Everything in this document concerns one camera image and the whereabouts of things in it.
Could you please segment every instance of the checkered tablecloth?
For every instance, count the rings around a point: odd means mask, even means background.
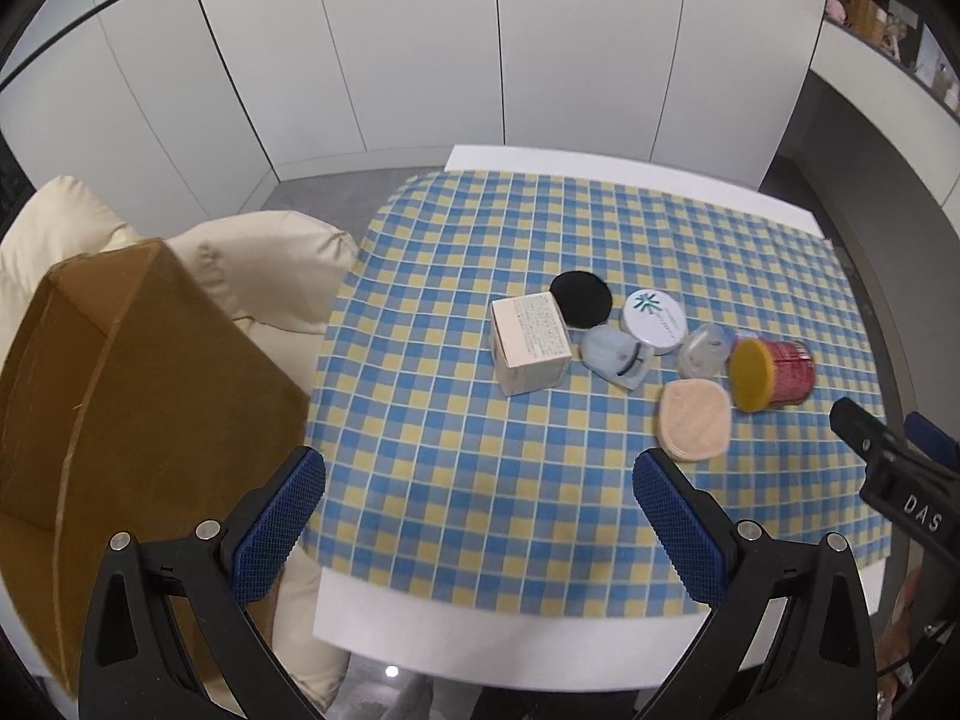
[[[632,394],[576,359],[549,391],[507,399],[493,381],[490,300],[546,290],[572,269],[607,281],[614,319],[626,295],[653,287],[683,303],[691,327],[806,341],[813,396],[735,412],[726,457],[683,470],[733,520],[799,541],[838,530],[861,566],[888,554],[888,526],[857,497],[862,461],[827,422],[842,395],[883,416],[828,242],[656,191],[441,172],[377,214],[323,342],[308,435],[328,461],[328,488],[304,534],[322,565],[514,613],[696,610],[631,488],[635,457],[656,443],[675,356]]]

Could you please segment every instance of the blue gripper pad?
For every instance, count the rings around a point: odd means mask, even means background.
[[[933,422],[917,412],[910,412],[904,420],[904,434],[930,460],[960,470],[960,445]]]
[[[266,597],[326,488],[326,466],[315,449],[304,452],[277,494],[233,551],[230,590],[242,607]]]
[[[707,496],[717,509],[719,504],[708,493],[693,488],[668,456],[659,452],[658,458],[654,452],[659,450],[648,449],[637,457],[634,497],[690,598],[716,608],[727,591],[727,559],[694,507],[705,503],[698,496]]]

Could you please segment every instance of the green logo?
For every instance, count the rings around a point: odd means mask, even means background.
[[[640,293],[637,295],[637,302],[634,303],[634,308],[639,311],[645,311],[647,314],[656,314],[663,310],[659,304],[659,300],[654,298],[653,293]]]

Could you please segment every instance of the cream cushion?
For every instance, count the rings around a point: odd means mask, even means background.
[[[357,254],[349,233],[297,211],[218,218],[167,245],[232,319],[311,334],[325,332]]]
[[[44,184],[0,241],[0,362],[50,266],[142,240],[75,178],[61,176]]]
[[[55,178],[38,190],[0,240],[0,365],[50,266],[141,240],[75,178]],[[237,327],[309,393],[333,302],[356,255],[352,237],[295,211],[260,211],[200,224],[167,244]],[[271,646],[304,694],[325,709],[349,653],[311,634],[319,585],[320,567],[296,547],[280,579]],[[5,603],[1,581],[0,593],[0,625],[37,673],[37,653]],[[225,685],[210,688],[212,698],[232,700]]]

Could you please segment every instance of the gray floor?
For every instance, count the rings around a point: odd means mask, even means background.
[[[347,230],[359,243],[373,215],[415,175],[441,167],[404,167],[399,170],[365,170],[318,175],[284,181],[274,189],[264,210],[300,211]]]
[[[368,716],[378,716],[377,706],[392,706],[397,694],[414,675],[409,671],[401,671],[391,679],[384,671],[386,666],[354,655],[337,700],[325,717],[328,720],[354,720],[360,717],[366,720]],[[434,680],[430,720],[469,720],[479,695],[480,688],[477,685]]]

